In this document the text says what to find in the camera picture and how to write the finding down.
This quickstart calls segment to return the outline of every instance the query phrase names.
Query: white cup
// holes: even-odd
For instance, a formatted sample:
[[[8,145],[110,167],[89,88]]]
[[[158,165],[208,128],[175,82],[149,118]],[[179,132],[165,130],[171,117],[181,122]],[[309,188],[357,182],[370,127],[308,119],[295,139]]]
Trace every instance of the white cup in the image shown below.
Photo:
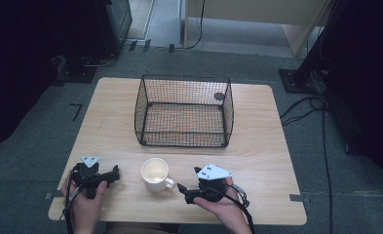
[[[160,158],[148,159],[140,170],[146,188],[153,193],[175,188],[175,181],[168,178],[168,171],[167,163]]]

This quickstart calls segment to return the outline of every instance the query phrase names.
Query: handheld controller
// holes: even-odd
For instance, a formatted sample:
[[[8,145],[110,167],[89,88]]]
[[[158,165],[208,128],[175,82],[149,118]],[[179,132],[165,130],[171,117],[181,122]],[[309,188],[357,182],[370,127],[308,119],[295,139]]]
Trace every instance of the handheld controller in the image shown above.
[[[194,204],[193,200],[196,197],[202,197],[211,202],[220,201],[227,191],[224,179],[232,174],[212,164],[206,165],[203,169],[195,167],[194,171],[199,179],[199,189],[188,190],[182,184],[177,184],[179,192],[185,196],[185,202]]]
[[[91,167],[85,163],[78,163],[75,166],[73,180],[81,189],[87,189],[87,197],[90,199],[94,199],[96,189],[102,181],[106,180],[109,187],[109,184],[119,179],[118,165],[115,165],[112,172],[101,175],[97,173],[98,169],[99,163],[94,163]]]

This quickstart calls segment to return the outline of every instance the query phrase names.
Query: white controller top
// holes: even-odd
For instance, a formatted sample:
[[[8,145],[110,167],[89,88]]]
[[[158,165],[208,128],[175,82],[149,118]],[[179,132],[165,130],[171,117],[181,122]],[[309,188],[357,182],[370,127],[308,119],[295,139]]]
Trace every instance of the white controller top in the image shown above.
[[[82,156],[81,159],[88,168],[91,168],[97,161],[99,161],[99,157]]]
[[[218,166],[214,164],[207,164],[197,173],[197,178],[202,178],[206,180],[226,178],[231,176],[233,176],[232,173],[222,168],[219,168]]]

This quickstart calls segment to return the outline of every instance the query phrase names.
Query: black cable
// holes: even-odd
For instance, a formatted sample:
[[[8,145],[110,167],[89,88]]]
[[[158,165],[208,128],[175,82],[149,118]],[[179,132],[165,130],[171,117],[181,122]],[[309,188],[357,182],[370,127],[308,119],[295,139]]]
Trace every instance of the black cable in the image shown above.
[[[322,111],[322,126],[323,126],[323,149],[325,155],[325,164],[326,164],[326,175],[327,175],[327,184],[328,184],[328,233],[333,233],[333,196],[331,194],[331,179],[330,172],[328,171],[328,162],[327,162],[327,152],[326,152],[326,127],[325,127],[325,112],[324,108]]]
[[[326,75],[321,70],[312,70],[312,78],[315,84],[324,92],[327,87],[325,83]]]
[[[115,60],[116,56],[113,56],[112,60],[109,61],[109,62],[106,62],[106,63],[103,63],[103,64],[84,64],[84,66],[87,66],[87,67],[100,67],[100,66],[107,66],[109,65],[110,63],[112,63],[114,60]]]
[[[236,190],[236,192],[240,195],[242,201],[243,201],[243,205],[245,207],[248,207],[249,206],[249,200],[247,200],[247,194],[246,192],[244,191],[239,191],[239,189],[241,189],[239,186],[237,186],[239,189],[237,189],[235,186],[237,186],[236,184],[234,185],[228,185],[228,187],[231,187],[232,189]]]
[[[290,119],[294,119],[289,123],[292,123],[294,121],[300,120],[304,118],[305,116],[309,115],[310,113],[321,110],[322,111],[322,132],[323,132],[323,149],[324,149],[324,156],[325,156],[325,166],[326,166],[326,176],[327,176],[327,185],[328,185],[328,223],[329,223],[329,234],[333,232],[333,196],[332,196],[332,190],[331,190],[331,178],[330,178],[330,172],[328,169],[328,161],[327,161],[327,149],[326,149],[326,121],[325,121],[325,115],[326,115],[326,108],[327,108],[327,103],[323,101],[319,96],[312,96],[312,97],[305,97],[297,102],[295,102],[293,105],[291,105],[288,110],[281,116],[283,118],[285,115],[287,115],[297,104],[302,102],[305,99],[309,99],[309,104],[312,107],[312,110],[304,114],[303,116],[300,117],[291,117]],[[318,100],[322,106],[315,106],[313,105],[313,100]]]
[[[184,48],[184,50],[191,50],[194,47],[196,47],[198,45],[198,43],[200,43],[201,38],[203,37],[203,18],[204,18],[204,7],[205,7],[205,5],[206,5],[206,0],[203,0],[203,8],[201,9],[201,17],[200,17],[200,38],[198,38],[198,41],[197,41],[197,43],[194,44],[194,46]]]
[[[60,219],[64,216],[66,220],[66,227],[67,227],[67,233],[68,234],[73,234],[73,226],[72,226],[72,219],[71,219],[71,214],[70,214],[70,208],[73,204],[73,201],[75,200],[76,196],[80,193],[79,187],[76,188],[75,192],[70,196],[70,186],[73,181],[73,174],[75,173],[76,167],[72,169],[69,175],[69,180],[67,181],[66,184],[66,196],[65,196],[65,204],[64,204],[64,209],[62,211],[62,216]]]
[[[297,102],[293,103],[287,110],[285,113],[283,113],[280,118],[282,119],[283,117],[285,117],[296,105],[298,105],[299,103],[301,103],[303,100],[307,100],[307,99],[310,99],[310,98],[315,98],[317,97],[318,95],[313,95],[311,97],[305,97],[305,98],[302,98],[300,100],[298,100]]]

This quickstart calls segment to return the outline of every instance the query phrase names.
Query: black wire basket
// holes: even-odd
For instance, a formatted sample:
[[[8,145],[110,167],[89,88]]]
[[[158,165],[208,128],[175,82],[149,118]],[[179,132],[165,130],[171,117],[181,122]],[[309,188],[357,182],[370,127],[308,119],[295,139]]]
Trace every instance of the black wire basket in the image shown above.
[[[226,147],[233,122],[230,79],[142,76],[134,116],[141,145]]]

